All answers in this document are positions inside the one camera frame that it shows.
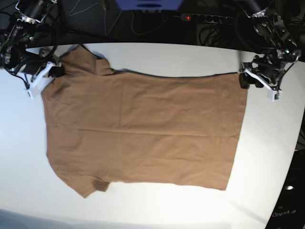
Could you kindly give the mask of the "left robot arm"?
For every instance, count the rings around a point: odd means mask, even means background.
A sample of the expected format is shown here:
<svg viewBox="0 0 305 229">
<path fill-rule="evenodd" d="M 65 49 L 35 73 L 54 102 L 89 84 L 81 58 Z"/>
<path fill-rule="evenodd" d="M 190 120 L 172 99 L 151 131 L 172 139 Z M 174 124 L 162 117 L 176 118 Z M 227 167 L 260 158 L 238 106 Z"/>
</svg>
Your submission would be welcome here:
<svg viewBox="0 0 305 229">
<path fill-rule="evenodd" d="M 234 30 L 240 42 L 256 55 L 251 62 L 243 62 L 239 73 L 240 87 L 249 89 L 250 85 L 267 88 L 271 92 L 281 90 L 284 76 L 290 70 L 286 65 L 294 66 L 301 57 L 292 34 L 272 0 L 238 0 L 241 12 L 234 20 Z M 254 31 L 264 38 L 266 45 L 255 44 L 245 38 L 241 30 L 241 16 L 246 16 Z"/>
</svg>

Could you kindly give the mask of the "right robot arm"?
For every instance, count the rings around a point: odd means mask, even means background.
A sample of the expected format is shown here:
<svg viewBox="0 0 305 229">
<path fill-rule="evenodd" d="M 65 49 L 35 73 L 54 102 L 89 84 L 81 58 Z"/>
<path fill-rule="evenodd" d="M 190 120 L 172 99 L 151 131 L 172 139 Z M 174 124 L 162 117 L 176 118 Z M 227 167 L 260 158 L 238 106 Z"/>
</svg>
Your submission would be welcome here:
<svg viewBox="0 0 305 229">
<path fill-rule="evenodd" d="M 17 13 L 11 16 L 5 41 L 0 44 L 0 67 L 10 75 L 21 78 L 21 74 L 37 76 L 47 69 L 47 77 L 63 76 L 64 67 L 54 53 L 59 45 L 60 28 L 51 15 L 56 0 L 20 0 L 16 3 Z M 26 51 L 40 33 L 50 33 L 52 48 L 38 54 Z"/>
</svg>

